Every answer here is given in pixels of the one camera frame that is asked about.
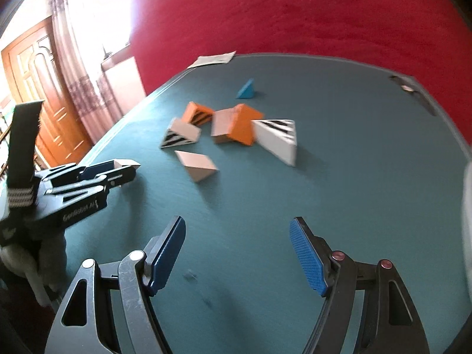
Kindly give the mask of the white striped small wedge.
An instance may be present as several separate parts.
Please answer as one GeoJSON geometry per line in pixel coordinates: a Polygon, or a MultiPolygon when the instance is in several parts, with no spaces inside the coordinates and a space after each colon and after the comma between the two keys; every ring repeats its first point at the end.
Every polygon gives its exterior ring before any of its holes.
{"type": "Polygon", "coordinates": [[[199,140],[200,135],[200,128],[174,117],[165,131],[160,148],[165,149],[178,145],[193,144],[199,140]]]}

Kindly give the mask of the plain wooden wedge block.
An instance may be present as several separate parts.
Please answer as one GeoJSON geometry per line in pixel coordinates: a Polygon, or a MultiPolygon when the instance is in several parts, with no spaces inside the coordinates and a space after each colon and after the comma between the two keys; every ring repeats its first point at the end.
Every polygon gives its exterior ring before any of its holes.
{"type": "Polygon", "coordinates": [[[182,150],[176,150],[175,154],[195,183],[219,171],[218,167],[205,154],[191,153],[182,150]]]}

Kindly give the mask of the orange striped wedge block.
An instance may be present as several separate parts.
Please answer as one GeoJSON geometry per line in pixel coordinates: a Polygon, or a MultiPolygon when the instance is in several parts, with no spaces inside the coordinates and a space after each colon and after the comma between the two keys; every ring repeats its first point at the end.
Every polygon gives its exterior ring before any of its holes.
{"type": "Polygon", "coordinates": [[[191,125],[201,126],[207,122],[210,122],[214,114],[214,110],[200,105],[196,102],[190,101],[182,114],[181,119],[185,123],[190,123],[191,125]]]}

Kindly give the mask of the orange blue-striped wedge block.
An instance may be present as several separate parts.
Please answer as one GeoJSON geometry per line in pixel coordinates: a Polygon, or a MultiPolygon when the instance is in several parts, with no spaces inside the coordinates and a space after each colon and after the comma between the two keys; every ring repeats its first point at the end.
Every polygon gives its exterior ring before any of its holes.
{"type": "Polygon", "coordinates": [[[252,146],[254,143],[252,121],[262,120],[263,118],[264,114],[262,112],[246,104],[238,104],[234,108],[227,136],[232,141],[252,146]]]}

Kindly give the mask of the large white striped wedge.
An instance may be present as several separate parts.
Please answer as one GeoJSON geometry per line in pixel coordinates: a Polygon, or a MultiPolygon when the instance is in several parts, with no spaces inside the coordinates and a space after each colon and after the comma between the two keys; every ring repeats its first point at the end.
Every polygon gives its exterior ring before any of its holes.
{"type": "Polygon", "coordinates": [[[297,134],[290,119],[252,120],[255,140],[261,147],[290,166],[296,165],[297,134]]]}

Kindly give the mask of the patterned pink curtain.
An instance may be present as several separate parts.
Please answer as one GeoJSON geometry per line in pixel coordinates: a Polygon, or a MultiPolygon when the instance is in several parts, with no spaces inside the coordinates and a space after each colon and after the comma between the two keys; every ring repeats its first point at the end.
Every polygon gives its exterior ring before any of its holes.
{"type": "Polygon", "coordinates": [[[133,2],[50,0],[60,70],[92,142],[144,96],[129,46],[133,2]]]}

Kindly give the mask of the wooden door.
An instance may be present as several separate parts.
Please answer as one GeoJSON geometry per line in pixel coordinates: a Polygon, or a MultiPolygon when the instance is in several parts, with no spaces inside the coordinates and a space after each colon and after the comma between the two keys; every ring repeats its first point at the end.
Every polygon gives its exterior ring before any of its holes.
{"type": "Polygon", "coordinates": [[[50,166],[79,162],[93,145],[73,105],[56,56],[50,18],[28,29],[1,51],[13,99],[17,103],[42,102],[36,146],[50,166]]]}

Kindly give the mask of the brown wooden wedge block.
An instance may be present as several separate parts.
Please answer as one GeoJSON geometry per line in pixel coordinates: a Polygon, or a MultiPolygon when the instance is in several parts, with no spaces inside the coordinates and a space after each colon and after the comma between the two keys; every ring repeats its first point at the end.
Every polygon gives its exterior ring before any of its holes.
{"type": "Polygon", "coordinates": [[[211,125],[211,137],[215,144],[232,142],[229,137],[235,108],[221,109],[214,112],[211,125]]]}

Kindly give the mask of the blue wedge block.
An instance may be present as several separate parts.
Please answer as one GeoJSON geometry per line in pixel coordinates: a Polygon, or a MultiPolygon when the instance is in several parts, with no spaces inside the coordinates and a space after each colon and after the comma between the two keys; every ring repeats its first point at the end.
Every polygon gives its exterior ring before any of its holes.
{"type": "Polygon", "coordinates": [[[237,92],[237,99],[250,99],[254,97],[254,79],[249,79],[237,92]]]}

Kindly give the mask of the white paper sheet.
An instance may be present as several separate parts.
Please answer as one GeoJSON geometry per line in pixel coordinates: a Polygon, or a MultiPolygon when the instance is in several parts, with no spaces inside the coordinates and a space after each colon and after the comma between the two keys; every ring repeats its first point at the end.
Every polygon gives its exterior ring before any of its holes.
{"type": "Polygon", "coordinates": [[[188,66],[188,69],[197,68],[205,65],[227,64],[233,59],[235,54],[236,52],[233,51],[225,54],[198,56],[197,59],[188,66]]]}

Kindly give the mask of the red quilted blanket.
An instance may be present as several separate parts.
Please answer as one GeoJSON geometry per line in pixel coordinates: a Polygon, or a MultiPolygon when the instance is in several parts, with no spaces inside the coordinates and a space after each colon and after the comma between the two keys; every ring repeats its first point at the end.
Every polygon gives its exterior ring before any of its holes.
{"type": "Polygon", "coordinates": [[[415,77],[471,138],[471,29],[451,0],[135,0],[146,92],[200,55],[317,54],[415,77]]]}

